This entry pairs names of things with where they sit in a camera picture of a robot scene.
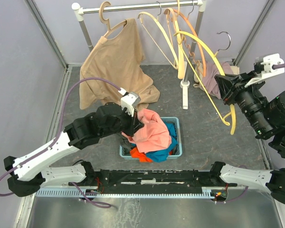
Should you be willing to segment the pink t shirt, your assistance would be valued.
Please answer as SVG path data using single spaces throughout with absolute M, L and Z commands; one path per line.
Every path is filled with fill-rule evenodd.
M 130 143 L 136 145 L 139 152 L 147 153 L 151 147 L 151 143 L 148 139 L 157 133 L 166 132 L 167 128 L 163 123 L 160 116 L 152 110 L 142 109 L 138 112 L 138 119 L 144 124 L 144 127 L 138 130 L 133 137 L 127 136 L 122 132 Z

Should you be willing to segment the dark grey t shirt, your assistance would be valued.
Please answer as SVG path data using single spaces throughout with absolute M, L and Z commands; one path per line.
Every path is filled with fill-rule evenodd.
M 123 148 L 123 154 L 126 156 L 130 156 L 130 151 L 136 147 L 135 144 L 132 144 L 128 141 L 128 139 L 123 136 L 121 133 L 116 134 L 116 138 L 120 143 L 120 146 Z

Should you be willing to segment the orange t shirt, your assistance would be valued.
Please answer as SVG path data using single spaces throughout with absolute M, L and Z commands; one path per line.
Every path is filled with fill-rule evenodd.
M 139 152 L 137 147 L 133 148 L 130 151 L 130 155 L 132 158 L 139 159 L 140 162 L 164 162 L 167 160 L 168 156 L 172 155 L 172 151 L 168 150 L 160 150 L 155 152 Z

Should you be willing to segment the yellow hanger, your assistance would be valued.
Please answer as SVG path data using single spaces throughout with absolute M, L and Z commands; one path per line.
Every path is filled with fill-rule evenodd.
M 196 72 L 195 69 L 193 69 L 191 64 L 190 64 L 190 67 L 191 67 L 193 73 L 195 74 L 195 77 L 199 81 L 200 88 L 202 88 L 204 90 L 204 92 L 206 93 L 206 95 L 208 96 L 210 102 L 212 103 L 213 107 L 215 108 L 216 112 L 218 113 L 223 124 L 225 124 L 226 126 L 231 126 L 230 134 L 233 135 L 235 133 L 235 130 L 236 130 L 236 121 L 237 121 L 235 106 L 233 104 L 230 105 L 229 106 L 230 112 L 228 114 L 226 114 L 224 117 L 222 117 L 220 111 L 218 110 L 217 106 L 214 104 L 213 99 L 212 99 L 212 95 L 214 95 L 216 98 L 219 98 L 219 99 L 222 98 L 222 96 L 220 95 L 220 92 L 219 92 L 218 85 L 214 85 L 215 84 L 214 73 L 218 73 L 219 76 L 225 76 L 225 72 L 223 70 L 223 67 L 221 66 L 221 64 L 217 60 L 215 54 L 210 50 L 210 48 L 201 39 L 199 39 L 197 36 L 194 36 L 193 34 L 188 33 L 188 32 L 184 32 L 184 31 L 178 31 L 174 34 L 174 36 L 176 36 L 176 35 L 188 36 L 188 37 L 192 38 L 193 40 L 195 40 L 198 43 L 199 46 L 204 48 L 204 50 L 212 58 L 214 64 L 203 63 L 203 70 L 206 70 L 206 75 L 203 78 L 199 77 L 199 74 Z

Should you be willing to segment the blue t shirt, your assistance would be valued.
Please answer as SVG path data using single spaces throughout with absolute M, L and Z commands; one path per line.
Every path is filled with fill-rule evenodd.
M 173 155 L 173 151 L 178 146 L 176 139 L 176 129 L 171 122 L 163 122 L 167 128 L 166 132 L 157 133 L 148 139 L 151 147 L 145 154 L 152 162 L 164 162 L 169 156 Z

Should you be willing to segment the beige plastic hanger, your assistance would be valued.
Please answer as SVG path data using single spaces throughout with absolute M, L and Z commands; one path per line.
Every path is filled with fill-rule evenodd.
M 182 47 L 182 41 L 181 41 L 181 35 L 177 34 L 175 38 L 172 37 L 172 31 L 171 26 L 173 26 L 174 32 L 178 32 L 179 25 L 177 21 L 177 17 L 180 13 L 180 1 L 177 1 L 177 10 L 174 12 L 172 8 L 167 8 L 164 11 L 164 15 L 166 16 L 166 22 L 168 27 L 168 33 L 170 38 L 170 43 L 172 45 L 172 49 L 174 52 L 177 48 L 178 54 L 177 57 L 174 58 L 173 66 L 175 69 L 178 70 L 178 79 L 183 79 L 185 76 L 185 62 L 184 62 L 184 54 L 183 54 L 183 47 Z

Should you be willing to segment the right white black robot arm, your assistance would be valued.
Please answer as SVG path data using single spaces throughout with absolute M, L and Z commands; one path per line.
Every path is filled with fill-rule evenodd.
M 224 104 L 238 105 L 256 134 L 285 162 L 285 91 L 268 101 L 260 92 L 264 82 L 249 84 L 252 73 L 215 75 Z M 285 204 L 285 168 L 267 171 L 237 168 L 216 161 L 208 174 L 212 185 L 244 185 L 267 192 Z

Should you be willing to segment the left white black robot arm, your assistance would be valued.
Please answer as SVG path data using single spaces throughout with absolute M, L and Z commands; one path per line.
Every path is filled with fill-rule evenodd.
M 25 197 L 45 186 L 76 183 L 90 186 L 96 173 L 90 162 L 53 168 L 51 164 L 61 158 L 97 144 L 101 138 L 123 132 L 128 136 L 143 128 L 138 114 L 128 114 L 127 108 L 107 103 L 96 112 L 75 119 L 60 135 L 21 158 L 8 156 L 4 166 L 10 172 L 9 190 L 18 197 Z

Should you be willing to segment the beige t shirt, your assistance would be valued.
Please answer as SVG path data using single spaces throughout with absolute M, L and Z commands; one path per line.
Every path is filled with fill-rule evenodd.
M 102 36 L 80 68 L 80 79 L 91 77 L 79 86 L 80 109 L 87 109 L 97 100 L 120 103 L 117 89 L 104 82 L 108 80 L 127 92 L 135 92 L 141 101 L 138 110 L 159 100 L 160 91 L 146 75 L 140 63 L 144 52 L 135 19 L 128 19 L 125 27 L 114 38 Z

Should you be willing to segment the beige hanger of beige shirt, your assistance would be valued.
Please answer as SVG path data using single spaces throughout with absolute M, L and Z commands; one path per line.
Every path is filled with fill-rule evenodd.
M 127 25 L 127 20 L 123 20 L 122 22 L 120 22 L 120 23 L 116 24 L 115 26 L 111 27 L 110 19 L 109 18 L 107 18 L 107 19 L 104 18 L 104 10 L 108 6 L 111 6 L 111 3 L 109 1 L 104 1 L 104 2 L 102 2 L 102 4 L 100 5 L 100 8 L 99 8 L 99 19 L 107 27 L 107 32 L 104 34 L 105 38 L 108 38 L 118 28 L 121 28 L 121 27 L 124 28 Z

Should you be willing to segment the mauve clothes pile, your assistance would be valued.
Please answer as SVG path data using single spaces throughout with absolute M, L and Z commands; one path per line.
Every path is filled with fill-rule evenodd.
M 214 78 L 216 74 L 220 75 L 217 66 L 214 63 L 206 62 L 206 76 L 203 77 L 202 83 L 209 95 L 221 99 L 219 87 Z

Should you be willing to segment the cream garment on floor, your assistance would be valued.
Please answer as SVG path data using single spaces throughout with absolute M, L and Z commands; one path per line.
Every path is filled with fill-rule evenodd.
M 221 65 L 222 65 L 222 68 L 223 68 L 223 70 L 224 70 L 224 72 L 226 74 L 237 75 L 240 72 L 239 67 L 231 66 L 228 62 L 223 62 Z M 195 71 L 197 72 L 198 76 L 193 75 L 193 79 L 194 79 L 193 87 L 194 88 L 199 88 L 199 86 L 200 86 L 199 79 L 201 79 L 201 80 L 203 79 L 203 71 L 204 71 L 203 64 L 202 63 L 198 63 L 195 66 Z

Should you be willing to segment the light blue plastic basket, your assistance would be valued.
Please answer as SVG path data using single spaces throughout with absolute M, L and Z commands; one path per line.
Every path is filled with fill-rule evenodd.
M 182 156 L 182 142 L 181 142 L 181 128 L 180 128 L 180 122 L 177 117 L 161 117 L 161 119 L 165 123 L 173 124 L 174 129 L 175 129 L 175 134 L 176 134 L 176 141 L 177 145 L 176 147 L 172 150 L 172 154 L 167 157 L 168 160 L 175 160 Z M 125 160 L 136 160 L 136 158 L 132 158 L 130 155 L 130 151 L 120 145 L 119 148 L 119 154 L 122 158 Z

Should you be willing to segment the metal clothes rack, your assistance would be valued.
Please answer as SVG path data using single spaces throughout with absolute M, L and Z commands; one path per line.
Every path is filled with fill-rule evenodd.
M 199 33 L 203 12 L 206 9 L 206 1 L 205 0 L 185 0 L 181 1 L 180 3 L 174 2 L 156 2 L 156 3 L 146 3 L 146 4 L 134 4 L 134 5 L 123 5 L 123 6 L 109 6 L 106 5 L 103 9 L 104 12 L 115 12 L 115 11 L 128 11 L 128 10 L 146 10 L 146 9 L 164 9 L 164 8 L 171 8 L 176 6 L 192 6 L 193 8 L 198 8 L 198 18 L 195 25 L 195 31 Z M 89 51 L 92 51 L 94 46 L 92 44 L 91 38 L 89 36 L 87 27 L 84 22 L 84 15 L 85 14 L 92 14 L 98 13 L 100 8 L 92 8 L 92 9 L 85 9 L 80 6 L 79 3 L 73 3 L 71 6 L 72 10 L 75 13 L 76 19 L 79 22 L 81 27 L 82 33 L 84 35 L 87 47 Z M 189 99 L 188 99 L 188 90 L 190 86 L 190 82 L 188 80 L 189 75 L 189 67 L 187 66 L 187 62 L 184 63 L 186 69 L 184 70 L 185 76 L 180 82 L 180 86 L 182 89 L 182 108 L 187 110 L 189 107 Z

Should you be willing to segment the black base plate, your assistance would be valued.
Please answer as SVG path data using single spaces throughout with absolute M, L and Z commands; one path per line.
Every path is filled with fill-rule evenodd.
M 101 193 L 201 193 L 203 187 L 226 186 L 219 177 L 224 165 L 216 161 L 209 171 L 91 170 L 77 186 L 100 186 Z

